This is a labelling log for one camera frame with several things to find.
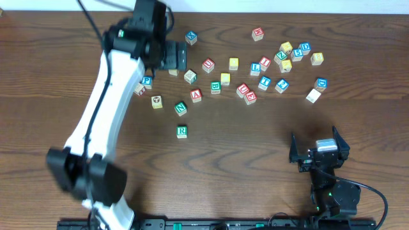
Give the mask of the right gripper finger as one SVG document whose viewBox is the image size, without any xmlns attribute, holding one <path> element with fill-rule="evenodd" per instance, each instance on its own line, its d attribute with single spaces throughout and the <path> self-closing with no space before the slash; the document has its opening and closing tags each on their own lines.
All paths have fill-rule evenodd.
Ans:
<svg viewBox="0 0 409 230">
<path fill-rule="evenodd" d="M 291 145 L 289 149 L 289 163 L 296 163 L 300 159 L 300 155 L 298 154 L 297 143 L 295 139 L 294 133 L 291 134 Z"/>
<path fill-rule="evenodd" d="M 337 144 L 339 158 L 342 160 L 347 160 L 350 153 L 350 146 L 341 137 L 335 126 L 332 127 L 332 133 Z"/>
</svg>

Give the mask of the yellow O block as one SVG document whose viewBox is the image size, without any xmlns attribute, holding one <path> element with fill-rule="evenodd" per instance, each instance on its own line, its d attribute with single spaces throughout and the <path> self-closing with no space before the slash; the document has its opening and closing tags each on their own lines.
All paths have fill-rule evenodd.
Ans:
<svg viewBox="0 0 409 230">
<path fill-rule="evenodd" d="M 168 72 L 170 75 L 177 76 L 180 71 L 177 69 L 172 69 L 172 70 L 168 70 Z"/>
</svg>

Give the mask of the green B block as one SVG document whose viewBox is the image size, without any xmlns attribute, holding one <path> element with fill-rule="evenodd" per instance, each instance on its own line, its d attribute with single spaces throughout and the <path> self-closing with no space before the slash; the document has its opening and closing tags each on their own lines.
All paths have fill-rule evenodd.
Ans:
<svg viewBox="0 0 409 230">
<path fill-rule="evenodd" d="M 220 81 L 212 81 L 210 84 L 211 94 L 220 94 L 221 92 L 221 83 Z"/>
</svg>

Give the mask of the green R block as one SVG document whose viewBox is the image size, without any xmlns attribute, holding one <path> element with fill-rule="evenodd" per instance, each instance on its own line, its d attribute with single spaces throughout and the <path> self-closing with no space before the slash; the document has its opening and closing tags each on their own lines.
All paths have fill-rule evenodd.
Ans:
<svg viewBox="0 0 409 230">
<path fill-rule="evenodd" d="M 187 126 L 177 126 L 176 136 L 178 139 L 185 139 L 188 136 Z"/>
</svg>

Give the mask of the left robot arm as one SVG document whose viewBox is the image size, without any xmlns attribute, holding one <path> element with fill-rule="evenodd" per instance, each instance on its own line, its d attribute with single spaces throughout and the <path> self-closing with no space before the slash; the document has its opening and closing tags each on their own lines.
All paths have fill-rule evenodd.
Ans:
<svg viewBox="0 0 409 230">
<path fill-rule="evenodd" d="M 123 118 L 147 70 L 185 70 L 187 46 L 170 41 L 174 15 L 161 1 L 137 0 L 131 17 L 98 32 L 102 47 L 95 86 L 62 149 L 46 163 L 60 189 L 90 210 L 89 229 L 131 229 L 135 213 L 124 191 L 127 174 L 115 166 Z"/>
</svg>

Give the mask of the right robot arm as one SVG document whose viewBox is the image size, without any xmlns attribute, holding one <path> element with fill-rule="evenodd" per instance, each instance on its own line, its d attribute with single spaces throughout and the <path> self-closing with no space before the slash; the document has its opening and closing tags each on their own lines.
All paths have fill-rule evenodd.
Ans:
<svg viewBox="0 0 409 230">
<path fill-rule="evenodd" d="M 309 173 L 311 199 L 317 214 L 309 217 L 311 229 L 352 229 L 351 217 L 357 214 L 361 189 L 335 178 L 335 170 L 348 159 L 350 147 L 334 127 L 333 138 L 316 141 L 307 154 L 298 152 L 295 136 L 291 136 L 289 162 L 298 164 L 298 171 Z"/>
</svg>

